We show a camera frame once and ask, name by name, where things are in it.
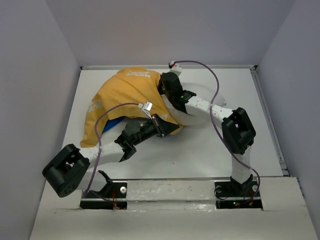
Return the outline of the yellow blue pillowcase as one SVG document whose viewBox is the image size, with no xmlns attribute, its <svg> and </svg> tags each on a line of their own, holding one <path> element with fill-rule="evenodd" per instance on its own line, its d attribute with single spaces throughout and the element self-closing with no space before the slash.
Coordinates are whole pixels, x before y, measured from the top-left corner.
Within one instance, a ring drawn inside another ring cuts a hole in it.
<svg viewBox="0 0 320 240">
<path fill-rule="evenodd" d="M 97 91 L 87 109 L 84 122 L 84 136 L 80 141 L 82 148 L 94 147 L 98 143 L 97 132 L 102 134 L 108 121 L 120 118 L 144 118 L 145 115 L 136 104 L 152 103 L 150 113 L 157 114 L 163 120 L 178 125 L 173 135 L 184 127 L 169 113 L 159 94 L 158 86 L 161 74 L 142 67 L 128 67 L 119 70 Z"/>
</svg>

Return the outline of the white pillow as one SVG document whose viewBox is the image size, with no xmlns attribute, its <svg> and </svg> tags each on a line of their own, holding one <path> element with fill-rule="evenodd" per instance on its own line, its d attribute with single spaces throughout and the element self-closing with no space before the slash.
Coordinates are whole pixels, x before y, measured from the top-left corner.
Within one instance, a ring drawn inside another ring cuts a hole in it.
<svg viewBox="0 0 320 240">
<path fill-rule="evenodd" d="M 196 96 L 193 96 L 190 100 L 193 104 L 197 103 L 199 101 L 200 103 L 204 103 L 204 105 L 209 108 L 209 104 L 216 93 L 216 89 L 212 89 L 210 87 L 207 87 L 200 83 L 194 83 L 194 82 L 182 82 L 182 89 L 195 93 Z M 204 115 L 204 117 L 198 116 L 198 115 L 190 115 L 188 113 L 184 113 L 182 111 L 177 110 L 169 101 L 169 99 L 166 97 L 165 94 L 161 95 L 161 98 L 164 102 L 164 105 L 166 106 L 170 116 L 179 124 L 182 126 L 194 126 L 203 124 L 205 122 L 210 121 L 210 114 L 207 113 Z M 217 94 L 215 97 L 213 104 L 220 107 L 227 107 L 227 101 L 224 98 L 224 96 L 220 93 Z"/>
</svg>

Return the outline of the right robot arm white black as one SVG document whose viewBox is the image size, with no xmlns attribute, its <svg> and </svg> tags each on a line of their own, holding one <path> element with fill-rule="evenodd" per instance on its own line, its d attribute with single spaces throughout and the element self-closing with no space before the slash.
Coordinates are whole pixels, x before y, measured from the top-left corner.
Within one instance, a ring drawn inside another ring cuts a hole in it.
<svg viewBox="0 0 320 240">
<path fill-rule="evenodd" d="M 178 75 L 171 71 L 161 74 L 158 91 L 178 124 L 191 126 L 211 121 L 222 134 L 220 138 L 231 153 L 230 190 L 235 196 L 246 193 L 253 179 L 249 164 L 251 146 L 256 136 L 247 112 L 241 107 L 229 109 L 210 103 L 196 93 L 183 89 Z"/>
</svg>

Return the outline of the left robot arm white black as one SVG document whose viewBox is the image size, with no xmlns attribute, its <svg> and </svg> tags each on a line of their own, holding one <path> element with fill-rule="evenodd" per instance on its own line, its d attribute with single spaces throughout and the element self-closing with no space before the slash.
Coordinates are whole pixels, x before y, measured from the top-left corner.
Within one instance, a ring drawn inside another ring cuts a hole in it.
<svg viewBox="0 0 320 240">
<path fill-rule="evenodd" d="M 44 167 L 42 175 L 60 198 L 93 183 L 87 173 L 106 163 L 120 163 L 131 158 L 136 145 L 154 137 L 165 137 L 178 130 L 179 125 L 163 120 L 157 114 L 145 122 L 130 120 L 118 138 L 108 144 L 94 147 L 76 147 L 67 144 Z"/>
</svg>

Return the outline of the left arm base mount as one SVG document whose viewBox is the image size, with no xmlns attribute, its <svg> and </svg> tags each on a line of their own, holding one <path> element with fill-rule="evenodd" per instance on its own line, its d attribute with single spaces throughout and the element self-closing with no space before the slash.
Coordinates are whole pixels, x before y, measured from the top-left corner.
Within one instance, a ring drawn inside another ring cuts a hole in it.
<svg viewBox="0 0 320 240">
<path fill-rule="evenodd" d="M 105 185 L 100 191 L 90 190 L 85 198 L 80 200 L 83 210 L 126 210 L 127 186 L 126 181 L 113 181 L 104 171 L 98 173 L 103 176 Z"/>
</svg>

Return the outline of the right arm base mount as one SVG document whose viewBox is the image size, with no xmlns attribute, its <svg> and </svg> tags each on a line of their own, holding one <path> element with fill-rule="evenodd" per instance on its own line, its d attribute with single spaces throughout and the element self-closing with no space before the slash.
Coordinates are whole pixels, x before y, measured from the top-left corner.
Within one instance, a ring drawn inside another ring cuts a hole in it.
<svg viewBox="0 0 320 240">
<path fill-rule="evenodd" d="M 243 184 L 233 180 L 214 183 L 213 194 L 218 210 L 229 209 L 263 209 L 262 199 L 258 191 L 258 181 L 251 175 Z"/>
</svg>

